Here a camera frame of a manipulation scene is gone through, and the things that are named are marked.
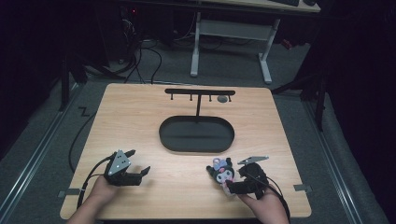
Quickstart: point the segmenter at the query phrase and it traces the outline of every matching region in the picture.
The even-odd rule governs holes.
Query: white desk leg
[[[279,23],[280,23],[280,19],[275,20],[274,25],[273,25],[273,27],[270,31],[269,37],[268,37],[267,45],[265,46],[265,51],[264,51],[264,53],[259,54],[260,65],[262,66],[262,75],[264,76],[264,82],[266,84],[272,83],[270,70],[268,69],[268,64],[267,64],[267,57],[268,57],[268,53],[270,52],[271,46],[274,42],[274,38],[275,38],[277,27],[278,27]]]
[[[195,23],[195,44],[194,52],[192,53],[191,61],[191,77],[198,77],[198,62],[199,62],[199,35],[201,26],[201,12],[197,12],[197,22]]]

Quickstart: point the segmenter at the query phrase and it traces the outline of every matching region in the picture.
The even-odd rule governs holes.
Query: plush toy
[[[220,158],[213,159],[213,167],[206,166],[206,170],[210,173],[210,175],[218,182],[224,192],[231,196],[233,195],[227,187],[226,180],[233,181],[233,176],[235,174],[233,170],[233,163],[230,158],[226,160],[221,160]]]

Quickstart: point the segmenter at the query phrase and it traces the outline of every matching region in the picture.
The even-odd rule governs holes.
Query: human hand
[[[259,200],[253,199],[246,194],[238,194],[238,197],[253,211],[253,214],[260,222],[265,224],[289,223],[282,202],[271,189],[267,188]]]
[[[104,176],[99,175],[87,200],[95,201],[98,205],[105,206],[113,200],[119,188],[120,187],[110,185]]]
[[[100,210],[116,196],[119,188],[110,185],[105,177],[100,175],[93,185],[90,196],[69,218],[67,224],[94,223]]]

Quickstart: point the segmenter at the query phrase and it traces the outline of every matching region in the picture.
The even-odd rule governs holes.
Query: table leg
[[[271,84],[272,79],[271,79],[271,74],[268,69],[268,64],[267,64],[267,57],[268,53],[270,52],[271,46],[274,42],[274,38],[276,35],[277,27],[279,26],[280,19],[275,20],[274,25],[272,26],[272,29],[270,31],[267,44],[265,46],[264,53],[259,54],[259,59],[260,59],[260,65],[262,66],[262,75],[264,76],[264,82],[266,84]]]
[[[62,105],[60,111],[64,111],[67,104],[69,103],[69,70],[67,68],[67,55],[64,55],[64,59],[62,61],[62,76],[61,76],[61,84],[62,84]]]
[[[200,25],[201,25],[201,12],[197,12],[197,22],[195,23],[194,52],[192,53],[192,61],[191,61],[191,72],[190,72],[191,77],[198,76]]]

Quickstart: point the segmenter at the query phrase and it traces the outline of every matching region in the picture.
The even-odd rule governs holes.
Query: black cable
[[[194,43],[195,43],[194,40],[189,41],[189,39],[192,38],[192,37],[194,37],[194,35],[185,37],[183,39],[174,40],[172,43],[174,43],[174,44],[176,44],[178,46],[181,46],[181,47],[189,47],[189,46],[194,45]],[[180,44],[180,43],[178,43],[178,42],[181,42],[181,41],[189,41],[189,42],[188,42],[188,44]]]
[[[256,180],[257,182],[261,183],[262,185],[264,185],[265,187],[267,187],[267,188],[270,189],[271,191],[273,191],[274,194],[276,194],[276,196],[279,198],[280,202],[282,203],[283,208],[285,208],[286,216],[288,217],[288,221],[289,221],[289,223],[290,223],[290,210],[289,210],[288,203],[287,203],[286,200],[283,198],[282,191],[280,191],[280,189],[279,189],[279,192],[280,192],[280,193],[279,193],[279,192],[277,192],[277,190],[274,189],[271,185],[266,184],[266,183],[260,181],[260,179],[256,178],[255,176],[253,176],[253,175],[251,175],[251,174],[249,174],[249,173],[247,173],[247,175],[248,175],[249,177],[253,178],[254,180]],[[277,185],[277,183],[276,183],[273,179],[269,178],[268,176],[267,176],[267,179],[270,179],[270,180],[271,180],[272,182],[274,182],[275,185],[279,188],[279,186]]]
[[[267,179],[271,180],[271,181],[276,185],[277,189],[279,190],[280,195],[283,196],[282,190],[280,190],[280,187],[277,185],[277,183],[276,183],[273,179],[271,179],[270,177],[268,177],[268,176],[267,176]]]
[[[110,71],[110,70],[108,70],[108,71],[110,73],[113,73],[114,75],[118,75],[118,74],[121,74],[121,73],[126,72],[129,69],[131,69],[135,65],[135,63],[136,63],[136,58],[135,58],[134,55],[132,55],[131,56],[131,60],[128,62],[128,64],[125,67],[123,67],[123,68],[121,68],[120,70],[117,70],[117,71]],[[104,76],[105,75],[104,73],[101,73],[101,72],[92,71],[91,69],[89,69],[89,68],[87,68],[85,66],[84,66],[84,70],[87,73],[89,73],[91,75],[94,75],[94,76]]]
[[[223,41],[224,41],[224,43],[227,43],[227,44],[232,44],[232,45],[237,45],[237,46],[244,46],[244,45],[248,45],[250,42],[252,42],[253,39],[245,40],[243,43],[237,43],[235,41],[230,41],[230,40],[227,40],[227,39],[223,39]]]
[[[134,69],[132,69],[132,71],[129,73],[129,75],[124,79],[124,83],[128,82],[129,77],[134,72],[134,70],[137,69],[137,66],[140,64],[141,60],[142,60],[142,42],[140,42],[140,44],[139,44],[139,60],[137,60],[136,64],[134,65]]]
[[[69,148],[69,156],[68,156],[69,167],[70,167],[70,169],[72,170],[73,173],[76,171],[76,169],[73,167],[72,158],[71,158],[71,157],[72,157],[71,155],[72,155],[72,150],[73,150],[74,144],[76,143],[76,141],[77,141],[79,135],[81,134],[82,130],[85,128],[85,126],[88,124],[88,122],[90,122],[90,120],[91,120],[93,117],[95,117],[96,113],[97,113],[97,112],[94,112],[94,113],[85,121],[85,123],[79,128],[78,133],[76,134],[76,136],[75,136],[75,138],[74,138],[74,140],[73,140],[73,142],[72,142],[72,145],[71,145],[70,148]]]
[[[87,188],[87,186],[88,186],[88,181],[91,179],[91,177],[93,177],[93,172],[96,170],[96,168],[98,168],[99,167],[99,165],[101,165],[103,162],[105,162],[105,161],[109,161],[109,160],[111,160],[113,157],[115,157],[116,156],[116,153],[113,153],[111,156],[109,156],[109,157],[106,157],[106,158],[104,158],[104,159],[102,159],[101,161],[99,161],[93,168],[92,168],[92,170],[90,171],[90,173],[88,174],[88,176],[87,176],[87,178],[85,179],[85,182],[84,182],[84,184],[82,185],[82,188],[81,188],[81,191],[79,192],[79,195],[78,195],[78,202],[77,202],[77,209],[79,209],[79,207],[82,205],[82,201],[83,201],[83,199],[84,199],[84,194],[85,194],[85,189]]]
[[[214,49],[220,48],[222,46],[222,44],[223,44],[223,38],[222,37],[214,37],[214,36],[208,37],[207,36],[206,39],[209,39],[209,40],[210,39],[219,39],[219,44],[217,46],[215,46],[214,48],[205,48],[205,47],[202,46],[202,44],[200,44],[199,47],[201,49],[214,50]]]
[[[146,84],[145,80],[142,78],[142,75],[140,75],[140,72],[139,72],[139,68],[138,68],[138,67],[136,67],[136,73],[137,73],[137,75],[138,75],[139,78],[140,78],[140,83],[141,83],[141,84]]]
[[[96,175],[91,175],[91,177],[98,176],[98,175],[105,175],[105,174],[96,174]]]
[[[155,51],[154,49],[146,49],[146,50],[151,50],[152,52],[156,53],[159,57],[160,57],[160,63],[157,66],[157,69],[155,69],[154,73],[151,75],[151,85],[154,84],[154,76],[157,73],[157,71],[160,69],[161,64],[163,63],[163,57],[161,56],[161,54],[157,51]]]
[[[154,49],[155,47],[158,46],[158,40],[153,40],[155,43],[150,46],[150,47],[144,47],[143,49]]]
[[[123,77],[120,77],[116,74],[114,74],[113,72],[109,71],[108,69],[104,68],[102,65],[99,65],[97,63],[91,62],[90,60],[84,58],[82,55],[79,55],[77,53],[74,53],[73,56],[78,59],[82,64],[88,64],[91,67],[93,67],[94,69],[96,69],[97,71],[103,73],[105,76],[107,77],[111,77],[114,79],[123,79]]]
[[[191,35],[191,30],[192,30],[192,27],[194,27],[194,24],[196,23],[196,22],[195,22],[196,18],[197,18],[197,13],[194,12],[194,15],[192,16],[192,21],[191,21],[190,29],[189,29],[189,30],[187,31],[187,33],[186,33],[185,35],[183,35],[181,38],[174,39],[174,40],[173,40],[174,43],[176,43],[176,41],[178,41],[178,40],[182,40],[182,39],[190,38],[190,37],[194,36],[194,35]]]

